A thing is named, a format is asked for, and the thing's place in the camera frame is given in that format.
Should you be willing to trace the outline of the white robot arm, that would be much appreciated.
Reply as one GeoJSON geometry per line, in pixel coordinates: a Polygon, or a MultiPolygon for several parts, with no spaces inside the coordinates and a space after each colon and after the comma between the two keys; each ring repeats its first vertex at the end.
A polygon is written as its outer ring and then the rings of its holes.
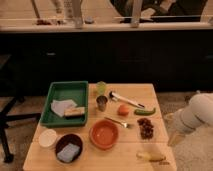
{"type": "Polygon", "coordinates": [[[192,96],[186,107],[166,114],[164,118],[174,128],[169,135],[168,145],[176,146],[198,127],[204,124],[213,127],[213,93],[199,93],[192,96]]]}

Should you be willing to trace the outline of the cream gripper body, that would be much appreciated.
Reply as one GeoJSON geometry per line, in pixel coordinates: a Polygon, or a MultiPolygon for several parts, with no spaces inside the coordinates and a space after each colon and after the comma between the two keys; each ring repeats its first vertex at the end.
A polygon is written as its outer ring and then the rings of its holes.
{"type": "Polygon", "coordinates": [[[171,133],[169,134],[169,140],[167,145],[174,147],[184,140],[185,134],[183,133],[184,125],[179,119],[178,116],[175,116],[173,113],[168,113],[164,116],[165,121],[172,128],[171,133]]]}

